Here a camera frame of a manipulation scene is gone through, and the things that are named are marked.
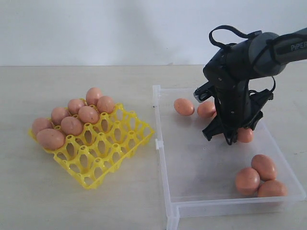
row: plastic box lid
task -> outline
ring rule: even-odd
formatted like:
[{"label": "plastic box lid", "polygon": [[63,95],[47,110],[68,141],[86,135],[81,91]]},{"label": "plastic box lid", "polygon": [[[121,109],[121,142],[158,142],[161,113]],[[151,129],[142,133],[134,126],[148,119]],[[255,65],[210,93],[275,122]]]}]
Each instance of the plastic box lid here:
[{"label": "plastic box lid", "polygon": [[[180,218],[277,212],[306,198],[263,119],[251,143],[228,146],[223,135],[205,139],[201,131],[210,121],[200,119],[197,113],[183,117],[174,110],[177,98],[190,99],[197,108],[194,89],[161,89],[155,85],[153,93],[167,230],[176,230]],[[274,160],[277,180],[286,184],[288,196],[245,197],[236,191],[236,173],[250,166],[256,154]]]}]

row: clear plastic container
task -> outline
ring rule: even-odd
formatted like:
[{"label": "clear plastic container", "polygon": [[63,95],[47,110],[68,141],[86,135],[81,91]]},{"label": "clear plastic container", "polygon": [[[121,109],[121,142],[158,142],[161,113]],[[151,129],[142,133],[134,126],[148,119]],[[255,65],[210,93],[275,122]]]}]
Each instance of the clear plastic container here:
[{"label": "clear plastic container", "polygon": [[[153,86],[156,116],[156,148],[160,153],[161,172],[167,214],[167,230],[176,230],[180,218],[283,211],[306,193],[285,160],[263,119],[259,121],[251,143],[228,146],[223,135],[207,141],[202,130],[210,120],[195,112],[183,117],[174,110],[177,98],[190,99],[195,108],[195,89],[161,89]],[[236,173],[250,166],[256,154],[270,156],[288,196],[244,197],[235,188]]]}]

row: yellow egg tray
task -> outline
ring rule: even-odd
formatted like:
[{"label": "yellow egg tray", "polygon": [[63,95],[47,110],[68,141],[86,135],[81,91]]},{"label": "yellow egg tray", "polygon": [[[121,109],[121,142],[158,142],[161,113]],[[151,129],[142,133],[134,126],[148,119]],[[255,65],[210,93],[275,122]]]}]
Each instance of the yellow egg tray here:
[{"label": "yellow egg tray", "polygon": [[[67,135],[61,148],[55,151],[43,149],[54,154],[53,159],[82,187],[95,189],[109,172],[114,173],[120,167],[125,158],[132,157],[140,145],[147,144],[153,134],[148,123],[117,103],[111,114],[101,113],[96,124],[85,123],[80,135]],[[29,135],[37,142],[31,129]]]}]

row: beige table surface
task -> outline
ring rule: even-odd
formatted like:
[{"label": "beige table surface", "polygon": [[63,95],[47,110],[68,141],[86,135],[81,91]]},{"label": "beige table surface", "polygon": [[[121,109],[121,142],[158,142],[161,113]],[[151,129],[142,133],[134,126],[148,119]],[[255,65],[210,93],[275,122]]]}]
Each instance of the beige table surface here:
[{"label": "beige table surface", "polygon": [[[307,65],[276,77],[264,121],[307,190]],[[154,137],[109,174],[96,190],[83,189],[27,135],[32,121],[84,97],[93,86],[155,127],[152,85],[196,88],[202,66],[1,67],[0,230],[163,230],[166,228],[159,155]],[[250,84],[271,88],[270,78]],[[307,202],[283,213],[184,218],[180,230],[305,230]]]}]

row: white wall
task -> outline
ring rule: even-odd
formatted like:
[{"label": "white wall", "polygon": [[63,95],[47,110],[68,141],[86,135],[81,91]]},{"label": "white wall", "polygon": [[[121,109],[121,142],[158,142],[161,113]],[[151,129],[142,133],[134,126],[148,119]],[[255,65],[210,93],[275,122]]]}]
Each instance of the white wall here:
[{"label": "white wall", "polygon": [[218,25],[285,34],[306,22],[306,0],[0,0],[0,65],[205,64]]}]

